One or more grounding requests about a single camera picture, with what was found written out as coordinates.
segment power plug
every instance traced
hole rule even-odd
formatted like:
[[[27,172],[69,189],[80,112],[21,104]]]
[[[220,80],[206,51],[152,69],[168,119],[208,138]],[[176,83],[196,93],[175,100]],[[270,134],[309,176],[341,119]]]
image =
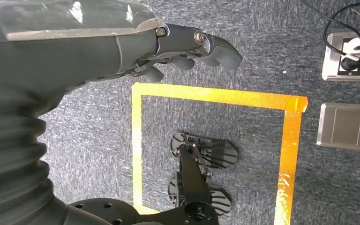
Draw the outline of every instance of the power plug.
[[[360,39],[344,38],[342,51],[347,53],[341,56],[340,66],[337,75],[353,75],[360,76]]]

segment yellow tape square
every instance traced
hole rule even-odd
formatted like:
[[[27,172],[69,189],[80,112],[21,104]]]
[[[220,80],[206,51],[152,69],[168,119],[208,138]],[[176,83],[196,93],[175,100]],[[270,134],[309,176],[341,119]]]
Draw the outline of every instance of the yellow tape square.
[[[159,213],[159,211],[143,206],[142,96],[182,98],[284,110],[274,224],[290,224],[301,116],[308,105],[307,97],[169,84],[135,83],[132,87],[133,205],[140,214]]]

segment gray carpet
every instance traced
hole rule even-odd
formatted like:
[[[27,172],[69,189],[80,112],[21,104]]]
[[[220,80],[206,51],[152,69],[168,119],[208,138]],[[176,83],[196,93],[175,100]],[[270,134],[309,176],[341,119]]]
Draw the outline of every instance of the gray carpet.
[[[324,102],[360,104],[360,83],[321,79],[325,21],[296,0],[144,0],[168,23],[195,26],[231,41],[244,57],[235,71],[197,63],[160,66],[162,83],[308,96],[303,114],[292,224],[360,224],[360,152],[315,145]],[[355,1],[311,1],[330,14]],[[340,18],[360,30],[360,15]],[[345,31],[334,26],[332,31]],[[131,86],[144,78],[91,83],[44,115],[55,194],[67,203],[93,197],[132,202]],[[222,225],[274,221],[283,112],[161,97],[143,98],[143,201],[172,207],[166,195],[177,163],[171,135],[184,130],[231,140],[239,163],[215,171],[212,185],[233,198]]]

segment robotic hand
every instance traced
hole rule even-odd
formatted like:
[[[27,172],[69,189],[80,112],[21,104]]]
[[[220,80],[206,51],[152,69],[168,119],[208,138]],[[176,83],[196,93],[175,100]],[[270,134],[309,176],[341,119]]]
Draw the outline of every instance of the robotic hand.
[[[154,64],[191,69],[196,58],[231,69],[242,61],[226,40],[164,24],[128,0],[0,0],[0,225],[109,224],[53,195],[38,115],[87,82],[158,82]]]

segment electrical socket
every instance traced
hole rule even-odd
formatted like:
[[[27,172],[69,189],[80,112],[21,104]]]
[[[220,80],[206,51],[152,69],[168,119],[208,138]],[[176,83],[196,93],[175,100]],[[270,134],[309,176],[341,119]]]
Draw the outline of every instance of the electrical socket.
[[[345,51],[347,43],[357,38],[353,32],[333,33],[329,35],[328,41],[335,48]],[[360,82],[360,67],[353,71],[345,71],[340,63],[344,56],[326,48],[325,59],[322,68],[322,78],[326,81],[357,81]]]

